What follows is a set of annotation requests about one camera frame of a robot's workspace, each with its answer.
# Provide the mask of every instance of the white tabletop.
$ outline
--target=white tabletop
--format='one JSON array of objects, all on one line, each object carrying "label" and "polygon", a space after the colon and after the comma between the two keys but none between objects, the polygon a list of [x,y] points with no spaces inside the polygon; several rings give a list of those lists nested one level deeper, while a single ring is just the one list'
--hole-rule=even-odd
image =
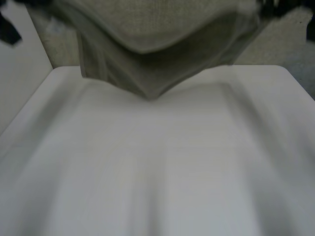
[{"label": "white tabletop", "polygon": [[278,66],[208,69],[153,102],[57,68],[0,137],[0,235],[313,236],[314,118]]}]

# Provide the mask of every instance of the gray fabric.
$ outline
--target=gray fabric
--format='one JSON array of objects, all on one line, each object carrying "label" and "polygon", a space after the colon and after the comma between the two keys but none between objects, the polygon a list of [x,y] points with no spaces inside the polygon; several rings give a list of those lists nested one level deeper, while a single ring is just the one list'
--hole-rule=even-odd
[{"label": "gray fabric", "polygon": [[48,10],[78,30],[84,77],[154,99],[205,68],[232,64],[262,30],[266,22],[237,2],[56,0]]}]

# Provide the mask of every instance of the black object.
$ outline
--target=black object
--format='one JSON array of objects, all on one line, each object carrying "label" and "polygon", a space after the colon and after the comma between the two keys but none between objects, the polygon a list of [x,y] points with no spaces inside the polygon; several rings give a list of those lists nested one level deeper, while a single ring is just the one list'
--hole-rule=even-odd
[{"label": "black object", "polygon": [[[31,7],[41,7],[49,5],[53,0],[15,0]],[[6,0],[0,0],[0,8],[6,4]],[[5,19],[0,12],[0,40],[10,45],[14,45],[21,40],[21,36],[15,27]]]},{"label": "black object", "polygon": [[0,40],[10,45],[16,44],[22,38],[15,27],[0,13]]},{"label": "black object", "polygon": [[307,25],[306,39],[315,42],[315,15],[313,15],[312,20]]}]

